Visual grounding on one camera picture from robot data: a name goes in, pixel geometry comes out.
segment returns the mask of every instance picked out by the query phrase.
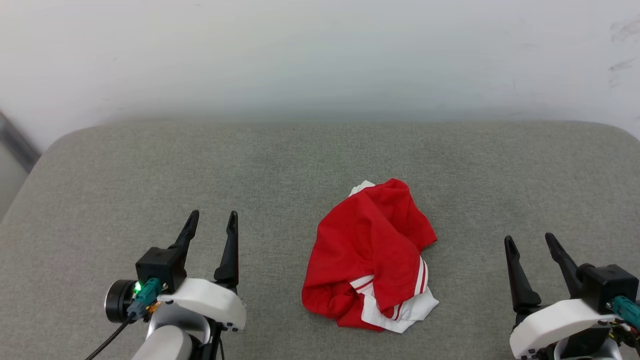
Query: black cable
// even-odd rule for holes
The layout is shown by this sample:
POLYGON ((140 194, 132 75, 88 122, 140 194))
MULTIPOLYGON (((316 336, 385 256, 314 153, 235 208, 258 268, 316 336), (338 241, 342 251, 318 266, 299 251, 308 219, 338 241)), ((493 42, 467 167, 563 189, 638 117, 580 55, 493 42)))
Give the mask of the black cable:
POLYGON ((225 360, 225 348, 222 346, 222 338, 218 339, 218 344, 220 344, 220 357, 225 360))
POLYGON ((107 345, 109 345, 113 339, 116 338, 116 336, 118 336, 125 327, 127 327, 127 325, 129 325, 130 323, 132 323, 133 318, 136 316, 136 313, 131 313, 129 314, 129 316, 127 317, 127 319, 124 321, 124 323, 122 323, 122 325, 120 325, 120 327, 113 332, 113 334, 111 334, 111 336, 102 343, 102 345, 100 345, 97 349, 95 349, 94 352, 91 353, 91 355, 89 355, 85 360, 92 360, 93 358, 95 358, 96 356, 98 356, 98 354, 104 350, 104 348, 107 347, 107 345))

